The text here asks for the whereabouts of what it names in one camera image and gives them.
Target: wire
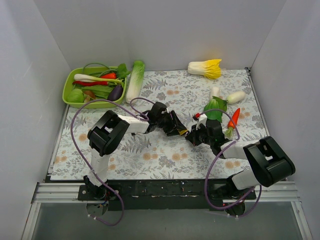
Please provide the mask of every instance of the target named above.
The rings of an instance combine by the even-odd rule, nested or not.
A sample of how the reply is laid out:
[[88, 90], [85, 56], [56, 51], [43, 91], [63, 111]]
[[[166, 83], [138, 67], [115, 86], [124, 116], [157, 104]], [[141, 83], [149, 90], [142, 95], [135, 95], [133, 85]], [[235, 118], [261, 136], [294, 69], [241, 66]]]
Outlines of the wire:
[[[235, 124], [235, 122], [233, 121], [232, 117], [226, 113], [225, 111], [221, 110], [221, 109], [217, 109], [217, 108], [213, 108], [213, 109], [209, 109], [207, 111], [204, 111], [204, 112], [201, 112], [200, 115], [202, 114], [206, 114], [208, 112], [211, 112], [211, 111], [219, 111], [219, 112], [222, 112], [223, 114], [227, 115], [228, 118], [231, 120], [231, 122], [233, 123], [234, 127], [235, 127], [235, 131], [237, 133], [237, 139], [236, 140], [239, 140], [240, 139], [240, 134], [239, 134], [239, 131], [238, 131], [238, 128], [237, 128], [237, 125]], [[214, 158], [213, 162], [211, 163], [209, 169], [208, 169], [208, 172], [205, 176], [205, 180], [204, 180], [204, 196], [205, 196], [205, 199], [207, 201], [207, 203], [214, 209], [216, 210], [226, 210], [226, 209], [229, 209], [229, 208], [232, 208], [233, 206], [239, 204], [242, 200], [244, 200], [246, 198], [246, 196], [248, 196], [255, 188], [252, 187], [250, 188], [249, 191], [247, 191], [242, 197], [240, 197], [237, 201], [231, 203], [230, 205], [227, 205], [227, 206], [215, 206], [213, 205], [211, 202], [210, 202], [210, 199], [208, 197], [208, 180], [209, 180], [209, 176], [210, 176], [210, 172], [212, 170], [212, 168], [214, 167], [215, 163], [217, 162], [218, 158], [224, 153], [224, 151], [226, 151], [228, 148], [230, 148], [233, 144], [235, 144], [236, 141], [232, 141], [229, 145], [227, 145], [224, 149], [222, 149]], [[258, 204], [259, 202], [259, 199], [260, 199], [260, 196], [261, 196], [261, 193], [262, 193], [262, 187], [260, 185], [260, 192], [259, 192], [259, 196], [258, 198], [256, 199], [256, 202], [255, 204], [253, 205], [253, 207], [245, 214], [242, 214], [241, 216], [238, 216], [238, 217], [245, 217], [246, 215], [248, 215], [249, 213], [251, 213], [254, 208], [256, 207], [256, 205]]]
[[109, 72], [117, 72], [118, 71], [117, 68], [111, 68], [111, 67], [106, 66], [106, 65], [104, 65], [102, 63], [99, 63], [99, 62], [93, 62], [93, 63], [89, 63], [89, 64], [85, 65], [82, 68], [82, 74], [85, 72], [86, 67], [89, 66], [89, 65], [92, 65], [92, 64], [101, 65], [101, 66], [104, 66], [104, 67], [107, 68], [107, 70], [105, 70], [105, 71], [97, 71], [97, 72], [93, 72], [93, 73], [89, 74], [90, 76], [96, 75], [97, 78], [100, 78], [101, 76], [106, 75]]
[[105, 186], [107, 189], [109, 189], [111, 192], [113, 192], [120, 200], [120, 203], [121, 203], [121, 208], [122, 208], [122, 211], [121, 211], [121, 216], [120, 218], [118, 219], [118, 221], [116, 221], [115, 223], [109, 223], [99, 217], [96, 217], [96, 216], [93, 216], [93, 215], [90, 215], [90, 217], [92, 217], [93, 219], [95, 220], [98, 220], [102, 223], [104, 223], [105, 225], [108, 225], [108, 226], [115, 226], [117, 225], [118, 223], [120, 223], [120, 221], [122, 220], [124, 214], [125, 214], [125, 204], [124, 204], [124, 201], [122, 200], [121, 196], [114, 190], [112, 189], [111, 187], [109, 187], [107, 184], [105, 184], [104, 181], [102, 181], [100, 179], [100, 177], [95, 173], [95, 170], [93, 169], [93, 167], [91, 166], [91, 164], [88, 162], [88, 160], [86, 159], [85, 155], [81, 152], [77, 142], [76, 142], [76, 139], [75, 139], [75, 136], [74, 136], [74, 123], [75, 123], [75, 120], [76, 120], [76, 117], [77, 115], [80, 113], [80, 111], [87, 105], [89, 104], [92, 104], [94, 102], [107, 102], [107, 103], [111, 103], [111, 104], [114, 104], [116, 106], [118, 106], [119, 108], [121, 108], [122, 110], [124, 110], [125, 112], [129, 113], [130, 115], [132, 115], [133, 117], [135, 118], [138, 118], [137, 116], [135, 116], [133, 113], [131, 113], [130, 111], [128, 111], [127, 109], [125, 109], [123, 106], [120, 106], [119, 104], [113, 102], [113, 101], [109, 101], [109, 100], [106, 100], [106, 99], [97, 99], [97, 100], [92, 100], [92, 101], [89, 101], [87, 103], [85, 103], [84, 105], [82, 105], [77, 111], [76, 113], [74, 114], [74, 117], [72, 118], [72, 121], [71, 121], [71, 125], [70, 125], [70, 133], [71, 133], [71, 138], [72, 138], [72, 141], [73, 141], [73, 144], [75, 146], [75, 148], [77, 149], [77, 151], [79, 152], [80, 156], [83, 158], [83, 160], [85, 161], [85, 163], [88, 165], [88, 167], [90, 168], [91, 172], [93, 173], [93, 175], [96, 177], [96, 179], [103, 185]]
[[136, 112], [137, 112], [138, 114], [140, 114], [143, 118], [145, 118], [145, 119], [147, 119], [147, 121], [149, 121], [149, 118], [148, 118], [147, 115], [145, 115], [144, 113], [138, 111], [138, 110], [133, 106], [133, 101], [134, 101], [134, 100], [137, 100], [137, 99], [145, 100], [145, 101], [147, 101], [147, 102], [149, 102], [149, 103], [152, 103], [152, 104], [155, 104], [155, 103], [154, 103], [153, 101], [149, 100], [149, 99], [144, 98], [144, 97], [135, 97], [135, 98], [131, 99], [131, 101], [130, 101], [130, 103], [129, 103], [129, 104], [130, 104], [130, 107], [131, 107], [134, 111], [136, 111]]

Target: leafy green vegetable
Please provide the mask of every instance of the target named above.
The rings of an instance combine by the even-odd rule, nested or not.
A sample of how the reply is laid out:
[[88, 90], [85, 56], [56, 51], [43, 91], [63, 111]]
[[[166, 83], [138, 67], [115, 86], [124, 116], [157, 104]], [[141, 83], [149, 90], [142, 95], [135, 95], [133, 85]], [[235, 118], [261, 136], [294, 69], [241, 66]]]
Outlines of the leafy green vegetable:
[[126, 76], [130, 74], [130, 71], [128, 71], [126, 64], [121, 63], [118, 66], [118, 72], [116, 73], [116, 77], [118, 79], [124, 79]]
[[[207, 111], [209, 109], [221, 109], [222, 111], [227, 111], [227, 101], [213, 96], [207, 105], [205, 105], [203, 111]], [[210, 111], [205, 114], [210, 120], [218, 120], [222, 123], [222, 112], [220, 111]]]
[[114, 87], [96, 85], [96, 86], [84, 86], [82, 88], [82, 91], [91, 90], [94, 93], [94, 95], [96, 95], [96, 96], [98, 96], [100, 98], [107, 99], [108, 96], [109, 96], [109, 93], [111, 93], [111, 91], [113, 89], [114, 89]]
[[142, 84], [144, 81], [144, 74], [145, 74], [144, 62], [140, 60], [134, 61], [132, 73], [130, 76], [129, 87], [125, 96], [125, 100], [127, 103], [130, 103], [132, 99], [139, 97]]
[[84, 96], [83, 92], [81, 91], [81, 89], [75, 88], [70, 92], [70, 94], [68, 95], [66, 100], [69, 103], [83, 103], [85, 100], [85, 96]]

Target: white wall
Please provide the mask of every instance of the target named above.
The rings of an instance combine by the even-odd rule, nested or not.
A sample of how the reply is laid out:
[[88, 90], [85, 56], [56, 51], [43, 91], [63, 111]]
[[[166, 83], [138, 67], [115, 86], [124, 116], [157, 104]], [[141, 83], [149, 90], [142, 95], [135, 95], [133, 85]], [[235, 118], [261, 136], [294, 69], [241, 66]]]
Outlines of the white wall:
[[320, 0], [287, 0], [252, 67], [270, 134], [293, 176], [314, 239], [320, 239]]
[[71, 68], [146, 62], [186, 69], [222, 58], [252, 66], [285, 0], [34, 0]]
[[0, 1], [0, 239], [20, 239], [46, 175], [70, 68], [32, 0]]

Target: floral tablecloth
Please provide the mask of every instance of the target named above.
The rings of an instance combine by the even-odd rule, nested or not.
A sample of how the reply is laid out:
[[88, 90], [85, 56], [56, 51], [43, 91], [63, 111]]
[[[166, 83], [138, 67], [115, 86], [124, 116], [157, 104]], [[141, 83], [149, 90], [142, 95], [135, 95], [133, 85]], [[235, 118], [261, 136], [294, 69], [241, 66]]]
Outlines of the floral tablecloth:
[[[245, 70], [222, 70], [222, 76], [218, 80], [190, 75], [186, 70], [149, 71], [144, 74], [140, 96], [165, 103], [175, 110], [181, 122], [190, 130], [195, 124], [192, 116], [201, 112], [208, 103], [212, 86], [221, 89], [221, 98], [235, 91], [246, 92], [247, 96], [243, 101], [229, 105], [227, 109], [232, 115], [237, 108], [241, 108], [238, 121], [241, 140], [250, 141], [267, 135]], [[151, 104], [143, 100], [138, 100], [135, 106], [140, 111], [151, 108]], [[91, 149], [87, 133], [106, 110], [84, 109], [75, 120], [75, 138], [88, 160], [91, 158]], [[112, 110], [126, 115], [121, 109]], [[82, 180], [83, 176], [89, 173], [89, 168], [77, 152], [70, 136], [70, 123], [75, 112], [75, 108], [69, 108], [51, 180]], [[225, 129], [228, 122], [228, 117], [223, 116], [222, 125]], [[201, 144], [193, 147], [184, 137], [167, 137], [161, 129], [135, 136], [126, 134], [110, 157], [108, 178], [199, 179], [206, 176], [214, 157], [209, 146]], [[219, 159], [210, 177], [227, 178], [248, 168], [250, 165], [247, 160]]]

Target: green leaf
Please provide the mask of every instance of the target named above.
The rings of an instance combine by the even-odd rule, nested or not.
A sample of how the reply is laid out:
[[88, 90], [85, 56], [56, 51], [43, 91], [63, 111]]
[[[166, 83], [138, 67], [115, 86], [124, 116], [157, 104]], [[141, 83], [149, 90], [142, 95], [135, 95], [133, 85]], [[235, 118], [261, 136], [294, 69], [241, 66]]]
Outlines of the green leaf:
[[[213, 96], [212, 99], [209, 101], [207, 105], [205, 105], [203, 111], [207, 111], [210, 109], [221, 109], [222, 111], [227, 111], [227, 101]], [[222, 123], [222, 112], [220, 111], [210, 111], [207, 112], [205, 115], [210, 120], [218, 120], [220, 123]]]
[[94, 95], [107, 99], [111, 91], [114, 89], [114, 87], [110, 86], [103, 86], [103, 85], [96, 85], [96, 86], [84, 86], [82, 88], [82, 91], [84, 90], [91, 90]]
[[118, 72], [116, 73], [116, 77], [118, 79], [124, 79], [126, 76], [130, 74], [130, 71], [128, 71], [126, 64], [121, 63], [118, 66]]
[[218, 102], [219, 109], [221, 109], [222, 111], [225, 111], [225, 112], [227, 111], [227, 101], [226, 100], [223, 100], [217, 96], [213, 96], [212, 98]]

